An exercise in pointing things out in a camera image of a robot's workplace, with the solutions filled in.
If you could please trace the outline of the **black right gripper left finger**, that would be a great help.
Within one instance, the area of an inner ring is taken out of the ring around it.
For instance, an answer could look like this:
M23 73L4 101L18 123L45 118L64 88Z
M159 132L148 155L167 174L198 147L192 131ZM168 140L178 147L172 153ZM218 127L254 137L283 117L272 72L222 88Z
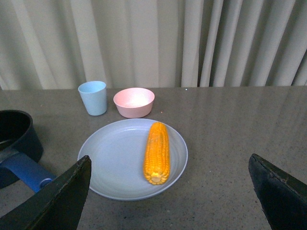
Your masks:
M65 173L1 217L2 230L75 230L88 195L92 162L84 156Z

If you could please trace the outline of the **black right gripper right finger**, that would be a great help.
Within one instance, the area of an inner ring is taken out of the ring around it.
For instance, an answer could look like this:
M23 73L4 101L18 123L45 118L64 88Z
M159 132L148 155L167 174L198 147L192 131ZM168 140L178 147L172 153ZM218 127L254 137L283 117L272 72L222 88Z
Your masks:
M257 154L248 170L254 191L273 230L307 228L307 185Z

